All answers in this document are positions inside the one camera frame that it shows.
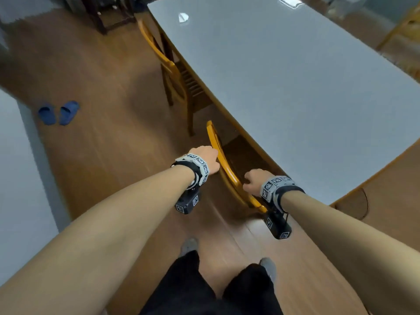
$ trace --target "hand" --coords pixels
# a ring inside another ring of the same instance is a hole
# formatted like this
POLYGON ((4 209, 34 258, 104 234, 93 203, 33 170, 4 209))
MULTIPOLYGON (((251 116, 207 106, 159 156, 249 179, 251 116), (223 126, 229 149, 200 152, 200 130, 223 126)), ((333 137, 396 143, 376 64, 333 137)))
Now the hand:
POLYGON ((209 175, 212 175, 219 171, 220 164, 216 161, 218 151, 211 146, 200 146, 198 148, 193 148, 189 154, 196 154, 200 156, 206 163, 209 168, 209 175))
POLYGON ((260 196, 261 186, 274 175, 267 170, 252 169, 245 174, 245 179, 249 180, 249 184, 244 184, 244 191, 254 195, 260 196))

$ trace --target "foot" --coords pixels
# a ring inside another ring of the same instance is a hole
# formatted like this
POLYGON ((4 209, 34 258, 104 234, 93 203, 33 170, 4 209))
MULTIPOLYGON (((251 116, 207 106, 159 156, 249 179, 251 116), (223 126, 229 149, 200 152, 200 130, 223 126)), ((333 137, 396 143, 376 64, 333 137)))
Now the foot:
POLYGON ((260 265, 265 268, 265 271, 267 272, 271 281, 274 283, 276 281, 277 271, 273 260, 269 257, 263 257, 260 261, 260 265))
POLYGON ((186 239, 181 246, 181 254, 179 257, 183 257, 185 254, 191 251, 198 251, 198 240, 196 238, 186 239))

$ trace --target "wooden floor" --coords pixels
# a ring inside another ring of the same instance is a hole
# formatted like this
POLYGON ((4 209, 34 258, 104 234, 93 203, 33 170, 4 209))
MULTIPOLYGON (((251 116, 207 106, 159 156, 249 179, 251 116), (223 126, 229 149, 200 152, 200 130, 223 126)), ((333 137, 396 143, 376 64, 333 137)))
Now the wooden floor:
MULTIPOLYGON (((69 126, 38 123, 73 218, 121 188, 166 169, 189 148, 209 144, 207 120, 215 123, 224 141, 236 136, 214 106, 195 114, 196 135, 188 136, 185 109, 168 106, 158 61, 134 24, 101 36, 89 21, 55 10, 8 26, 7 32, 14 60, 0 66, 3 87, 34 110, 44 101, 58 107, 68 100, 80 102, 81 110, 69 126)), ((417 169, 413 179, 420 173, 416 160, 410 158, 417 169)), ((410 219, 401 218, 395 205, 401 201, 399 194, 416 196, 416 186, 407 190, 406 184, 395 187, 392 178, 385 179, 366 187, 370 214, 381 216, 377 209, 384 206, 395 223, 388 218, 369 222, 405 239, 396 231, 402 229, 398 220, 410 219), (378 188, 384 188, 388 198, 378 188)), ((220 176, 202 189, 202 201, 192 214, 171 211, 152 235, 110 301, 110 315, 138 313, 191 235, 200 241, 200 271, 218 295, 242 268, 270 256, 278 268, 276 294, 285 314, 365 313, 349 284, 293 219, 295 234, 278 241, 261 220, 244 217, 220 176)), ((410 209, 410 214, 418 212, 417 207, 410 209)))

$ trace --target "chair leg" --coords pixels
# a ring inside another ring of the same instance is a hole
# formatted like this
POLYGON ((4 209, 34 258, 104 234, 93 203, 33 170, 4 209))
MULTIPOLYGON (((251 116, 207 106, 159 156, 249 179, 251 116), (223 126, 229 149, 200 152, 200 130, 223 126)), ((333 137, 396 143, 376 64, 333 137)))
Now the chair leg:
POLYGON ((194 136, 194 129, 193 129, 193 118, 194 118, 194 114, 192 112, 192 106, 187 106, 187 110, 186 110, 186 121, 187 121, 187 126, 188 126, 188 134, 191 136, 194 136))
POLYGON ((165 70, 163 69, 162 65, 160 66, 160 69, 162 70, 163 87, 165 88, 166 99, 168 100, 169 106, 173 106, 172 93, 168 84, 166 83, 165 70))

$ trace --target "black pants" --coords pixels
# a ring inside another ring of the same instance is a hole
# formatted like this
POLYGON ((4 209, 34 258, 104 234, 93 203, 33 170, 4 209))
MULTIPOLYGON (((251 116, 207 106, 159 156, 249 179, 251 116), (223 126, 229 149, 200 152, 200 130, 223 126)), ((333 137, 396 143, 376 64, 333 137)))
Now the black pants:
POLYGON ((139 315, 244 314, 283 315, 265 268, 251 264, 228 285, 222 300, 203 279, 197 251, 178 258, 169 268, 139 315))

